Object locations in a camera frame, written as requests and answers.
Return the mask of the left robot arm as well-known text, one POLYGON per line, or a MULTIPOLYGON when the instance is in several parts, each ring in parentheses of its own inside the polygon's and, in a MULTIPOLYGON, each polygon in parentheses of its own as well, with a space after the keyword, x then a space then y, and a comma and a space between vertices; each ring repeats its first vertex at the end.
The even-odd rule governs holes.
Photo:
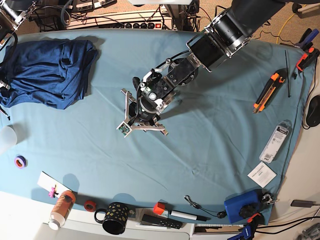
POLYGON ((175 88, 189 84, 203 67, 217 67, 247 45, 253 33, 285 6, 284 0, 234 0, 204 30, 191 38, 186 57, 167 58, 142 79, 133 77, 136 96, 125 89, 124 120, 116 128, 124 137, 132 131, 168 132, 159 122, 161 113, 173 101, 175 88))

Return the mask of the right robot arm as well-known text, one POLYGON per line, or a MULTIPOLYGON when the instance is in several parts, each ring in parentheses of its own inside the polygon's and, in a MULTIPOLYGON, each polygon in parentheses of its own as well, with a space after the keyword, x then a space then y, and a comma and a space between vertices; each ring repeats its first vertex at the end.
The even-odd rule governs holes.
POLYGON ((1 0, 0 1, 0 50, 2 51, 13 37, 13 45, 3 57, 0 66, 12 57, 18 44, 16 30, 35 11, 37 0, 1 0))

